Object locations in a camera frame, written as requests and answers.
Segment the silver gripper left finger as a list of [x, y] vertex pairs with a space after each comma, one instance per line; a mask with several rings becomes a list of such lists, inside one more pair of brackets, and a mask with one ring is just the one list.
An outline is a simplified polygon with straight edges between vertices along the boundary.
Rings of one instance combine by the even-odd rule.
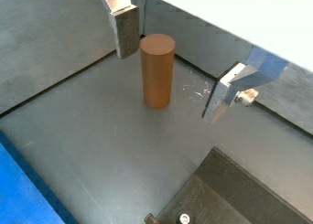
[[114, 31], [120, 59], [136, 53], [139, 47], [139, 8], [131, 0], [101, 0]]

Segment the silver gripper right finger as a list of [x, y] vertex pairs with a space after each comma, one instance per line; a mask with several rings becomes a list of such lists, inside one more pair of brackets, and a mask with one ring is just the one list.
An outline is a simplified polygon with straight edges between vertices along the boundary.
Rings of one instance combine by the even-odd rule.
[[255, 87], [274, 81], [289, 61], [254, 46], [247, 61], [237, 62], [221, 75], [206, 102], [202, 118], [214, 123], [229, 107], [241, 102], [250, 106], [258, 96]]

